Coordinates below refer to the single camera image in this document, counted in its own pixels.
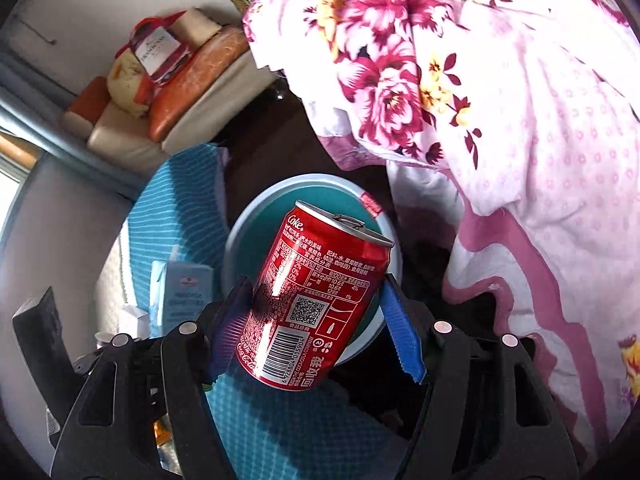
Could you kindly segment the white blue medicine box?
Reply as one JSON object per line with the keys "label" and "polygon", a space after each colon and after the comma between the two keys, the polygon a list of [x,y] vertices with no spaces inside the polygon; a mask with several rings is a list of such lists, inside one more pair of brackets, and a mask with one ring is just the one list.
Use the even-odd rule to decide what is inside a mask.
{"label": "white blue medicine box", "polygon": [[150,334],[163,337],[194,321],[214,299],[214,269],[185,261],[153,261],[150,278]]}

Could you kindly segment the red cola can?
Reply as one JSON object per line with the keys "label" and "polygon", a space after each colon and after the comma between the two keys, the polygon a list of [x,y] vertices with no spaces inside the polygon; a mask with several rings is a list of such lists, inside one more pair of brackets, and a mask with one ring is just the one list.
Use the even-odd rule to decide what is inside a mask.
{"label": "red cola can", "polygon": [[236,347],[244,370],[284,391],[317,387],[369,309],[393,246],[356,218],[296,202],[262,265]]}

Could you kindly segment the pink floral quilt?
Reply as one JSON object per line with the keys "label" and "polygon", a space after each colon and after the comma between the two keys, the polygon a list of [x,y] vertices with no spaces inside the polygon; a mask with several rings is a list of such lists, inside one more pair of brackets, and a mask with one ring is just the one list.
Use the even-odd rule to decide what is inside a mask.
{"label": "pink floral quilt", "polygon": [[442,293],[529,336],[579,463],[639,399],[639,44],[614,0],[256,0],[337,166],[382,164]]}

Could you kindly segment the yellow plush toy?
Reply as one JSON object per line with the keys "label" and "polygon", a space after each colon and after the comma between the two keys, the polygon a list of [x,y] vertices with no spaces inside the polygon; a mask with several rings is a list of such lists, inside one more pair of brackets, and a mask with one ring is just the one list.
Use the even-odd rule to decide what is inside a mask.
{"label": "yellow plush toy", "polygon": [[116,58],[106,80],[112,101],[134,117],[148,114],[154,94],[151,79],[129,48]]}

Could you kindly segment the red liquor gift bag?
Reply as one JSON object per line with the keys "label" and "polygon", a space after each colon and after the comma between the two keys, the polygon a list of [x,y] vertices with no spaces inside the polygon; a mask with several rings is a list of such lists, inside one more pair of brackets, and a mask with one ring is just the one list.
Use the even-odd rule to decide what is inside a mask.
{"label": "red liquor gift bag", "polygon": [[122,46],[116,58],[130,51],[156,86],[168,84],[191,61],[193,48],[171,30],[184,11],[166,16],[144,18],[132,30],[128,44]]}

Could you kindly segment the teal and beige mattress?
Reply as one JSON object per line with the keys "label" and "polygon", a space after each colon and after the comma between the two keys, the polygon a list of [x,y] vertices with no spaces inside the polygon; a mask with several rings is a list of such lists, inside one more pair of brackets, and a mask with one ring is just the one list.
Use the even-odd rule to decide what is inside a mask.
{"label": "teal and beige mattress", "polygon": [[[128,214],[96,285],[99,330],[127,304],[149,314],[152,264],[170,258],[222,269],[229,228],[222,151],[210,144],[164,162]],[[405,442],[347,404],[332,384],[287,393],[233,362],[206,394],[241,479],[389,479]]]}

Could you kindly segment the teal round trash bin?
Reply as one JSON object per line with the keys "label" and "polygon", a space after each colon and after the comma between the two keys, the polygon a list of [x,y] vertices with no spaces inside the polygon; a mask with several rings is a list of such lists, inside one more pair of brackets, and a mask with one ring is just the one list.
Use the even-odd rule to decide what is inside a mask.
{"label": "teal round trash bin", "polygon": [[[362,221],[366,227],[387,237],[394,244],[386,274],[401,278],[398,239],[386,213],[362,188],[328,174],[303,174],[286,179],[258,195],[236,220],[224,250],[222,289],[226,294],[241,276],[253,284],[254,292],[270,247],[284,217],[302,200],[331,214],[342,214]],[[362,318],[349,345],[336,364],[347,361],[367,347],[385,325],[378,291]]]}

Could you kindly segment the orange seat cushion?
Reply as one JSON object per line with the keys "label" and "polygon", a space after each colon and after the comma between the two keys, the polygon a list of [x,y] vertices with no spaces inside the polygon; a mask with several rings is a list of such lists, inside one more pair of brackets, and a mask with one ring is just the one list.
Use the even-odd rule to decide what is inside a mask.
{"label": "orange seat cushion", "polygon": [[163,142],[179,119],[246,51],[241,29],[226,26],[192,55],[191,61],[155,96],[149,114],[149,138]]}

